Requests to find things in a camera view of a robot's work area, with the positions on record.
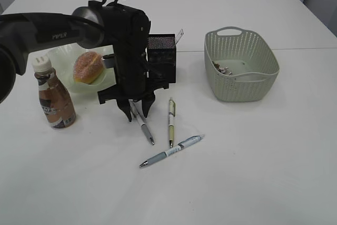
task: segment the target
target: plastic bottle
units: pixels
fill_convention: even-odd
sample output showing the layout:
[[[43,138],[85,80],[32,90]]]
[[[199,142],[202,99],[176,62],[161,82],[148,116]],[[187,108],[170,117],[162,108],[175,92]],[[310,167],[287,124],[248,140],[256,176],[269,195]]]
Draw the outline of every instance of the plastic bottle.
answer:
[[[32,65],[38,81],[38,98],[50,126],[57,129],[70,126],[76,118],[73,102],[57,78],[51,60],[47,56],[36,57]]]

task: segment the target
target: green plastic basket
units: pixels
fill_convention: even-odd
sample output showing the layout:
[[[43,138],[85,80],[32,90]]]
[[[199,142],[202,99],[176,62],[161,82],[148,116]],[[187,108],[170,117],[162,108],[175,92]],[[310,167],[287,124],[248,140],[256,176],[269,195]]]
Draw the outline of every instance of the green plastic basket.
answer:
[[[218,35],[238,30],[239,35]],[[214,95],[222,101],[247,102],[262,99],[272,87],[279,64],[264,39],[253,31],[224,27],[206,34],[205,66]],[[220,73],[214,64],[228,67],[232,75]]]

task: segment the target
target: silver pen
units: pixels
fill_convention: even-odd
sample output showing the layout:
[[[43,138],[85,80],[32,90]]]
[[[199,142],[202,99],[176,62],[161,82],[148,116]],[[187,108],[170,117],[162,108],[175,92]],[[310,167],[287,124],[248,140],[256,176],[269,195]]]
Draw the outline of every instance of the silver pen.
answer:
[[[173,147],[173,142],[174,142],[174,117],[175,117],[175,103],[172,99],[172,97],[170,98],[170,100],[168,101],[168,142],[170,145],[170,148]]]
[[[161,160],[167,158],[168,156],[193,145],[194,143],[200,142],[204,137],[205,137],[204,134],[192,136],[192,137],[186,139],[185,141],[182,141],[182,142],[178,143],[177,146],[175,146],[173,148],[170,148],[169,150],[161,152],[158,155],[155,155],[155,156],[147,159],[145,162],[143,162],[139,165],[139,168],[154,164],[158,161],[161,161]]]
[[[132,100],[130,100],[130,108],[131,108],[131,112],[133,116],[137,119],[139,126],[141,126],[141,129],[144,135],[146,136],[147,140],[150,142],[150,144],[154,145],[153,136],[151,135],[151,132],[149,131],[147,125],[145,124],[142,117],[140,116],[139,111],[136,107],[136,104]]]

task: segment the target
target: bottle cap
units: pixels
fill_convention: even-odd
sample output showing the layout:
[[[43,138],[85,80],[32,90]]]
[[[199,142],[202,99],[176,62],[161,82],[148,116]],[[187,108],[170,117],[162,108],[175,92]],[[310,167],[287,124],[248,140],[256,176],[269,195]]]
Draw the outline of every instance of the bottle cap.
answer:
[[[35,72],[45,72],[52,68],[52,62],[47,56],[39,56],[32,60],[32,66]]]

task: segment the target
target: clear plastic plate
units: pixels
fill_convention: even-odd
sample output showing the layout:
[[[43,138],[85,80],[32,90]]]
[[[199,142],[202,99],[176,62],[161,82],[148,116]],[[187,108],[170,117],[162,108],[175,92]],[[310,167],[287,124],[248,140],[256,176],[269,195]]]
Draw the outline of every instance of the clear plastic plate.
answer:
[[[64,86],[73,93],[89,93],[104,90],[116,84],[114,69],[104,69],[101,75],[91,84],[75,82],[73,68],[77,58],[85,52],[94,51],[98,54],[112,54],[112,46],[97,47],[87,50],[76,43],[54,48],[47,52],[46,56],[56,69],[56,75]]]

